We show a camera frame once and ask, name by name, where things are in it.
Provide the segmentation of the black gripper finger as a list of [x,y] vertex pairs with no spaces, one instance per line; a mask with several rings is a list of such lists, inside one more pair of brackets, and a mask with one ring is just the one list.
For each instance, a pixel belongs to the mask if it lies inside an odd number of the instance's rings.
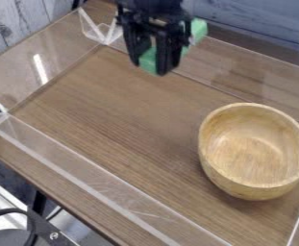
[[184,27],[165,29],[155,35],[157,74],[165,76],[181,64],[185,47]]
[[151,48],[150,34],[137,23],[127,23],[123,25],[123,37],[130,60],[139,65],[142,55]]

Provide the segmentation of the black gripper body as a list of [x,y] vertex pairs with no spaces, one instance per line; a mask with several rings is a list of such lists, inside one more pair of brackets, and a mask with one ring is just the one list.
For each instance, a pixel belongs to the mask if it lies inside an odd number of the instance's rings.
[[155,36],[165,29],[184,27],[189,44],[193,17],[184,8],[184,0],[117,0],[117,23],[122,27],[137,23]]

